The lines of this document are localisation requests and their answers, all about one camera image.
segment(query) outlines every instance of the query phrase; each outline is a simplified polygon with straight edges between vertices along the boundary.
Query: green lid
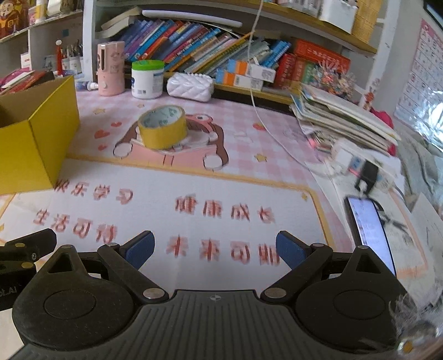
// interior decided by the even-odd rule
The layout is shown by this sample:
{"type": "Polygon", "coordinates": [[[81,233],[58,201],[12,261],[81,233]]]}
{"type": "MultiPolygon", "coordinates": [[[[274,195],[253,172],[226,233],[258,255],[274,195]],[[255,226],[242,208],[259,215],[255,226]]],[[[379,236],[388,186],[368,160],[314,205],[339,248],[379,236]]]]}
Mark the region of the green lid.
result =
{"type": "Polygon", "coordinates": [[[133,70],[162,70],[165,63],[161,60],[140,60],[132,63],[133,70]]]}

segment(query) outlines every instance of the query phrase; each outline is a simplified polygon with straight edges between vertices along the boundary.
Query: yellow box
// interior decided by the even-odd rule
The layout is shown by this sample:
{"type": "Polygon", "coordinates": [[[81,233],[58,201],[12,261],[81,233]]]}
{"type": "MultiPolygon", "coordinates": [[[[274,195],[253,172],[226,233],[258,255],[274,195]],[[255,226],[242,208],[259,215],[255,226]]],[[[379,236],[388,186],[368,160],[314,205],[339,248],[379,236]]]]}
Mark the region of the yellow box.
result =
{"type": "Polygon", "coordinates": [[[72,76],[0,96],[0,195],[53,187],[79,124],[72,76]]]}

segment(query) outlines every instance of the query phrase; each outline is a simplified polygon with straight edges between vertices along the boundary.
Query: roll of tape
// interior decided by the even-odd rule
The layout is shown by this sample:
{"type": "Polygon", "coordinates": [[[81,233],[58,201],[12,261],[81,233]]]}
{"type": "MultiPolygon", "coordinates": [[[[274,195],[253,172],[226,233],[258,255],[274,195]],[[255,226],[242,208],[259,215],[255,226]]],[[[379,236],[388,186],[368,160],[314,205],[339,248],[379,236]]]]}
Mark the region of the roll of tape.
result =
{"type": "Polygon", "coordinates": [[[180,106],[165,105],[140,116],[138,120],[144,146],[150,149],[168,149],[187,135],[185,110],[180,106]]]}

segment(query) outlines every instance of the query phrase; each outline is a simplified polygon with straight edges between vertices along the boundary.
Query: pink thermos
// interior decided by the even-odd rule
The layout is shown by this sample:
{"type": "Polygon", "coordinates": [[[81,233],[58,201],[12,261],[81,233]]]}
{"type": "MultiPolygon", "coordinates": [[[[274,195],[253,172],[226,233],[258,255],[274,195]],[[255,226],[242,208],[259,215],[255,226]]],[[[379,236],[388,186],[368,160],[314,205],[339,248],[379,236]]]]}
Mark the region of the pink thermos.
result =
{"type": "Polygon", "coordinates": [[[114,96],[124,92],[124,42],[112,41],[98,45],[98,93],[114,96]]]}

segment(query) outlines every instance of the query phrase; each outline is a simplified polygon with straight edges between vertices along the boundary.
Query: white quilted case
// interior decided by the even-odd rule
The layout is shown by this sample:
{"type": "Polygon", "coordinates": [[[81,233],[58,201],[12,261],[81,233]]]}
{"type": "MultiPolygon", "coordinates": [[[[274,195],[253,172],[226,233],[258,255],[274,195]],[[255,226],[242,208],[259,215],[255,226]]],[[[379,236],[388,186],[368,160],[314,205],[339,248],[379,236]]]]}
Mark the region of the white quilted case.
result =
{"type": "Polygon", "coordinates": [[[167,93],[176,98],[208,102],[214,92],[214,80],[203,74],[174,74],[167,81],[167,93]]]}

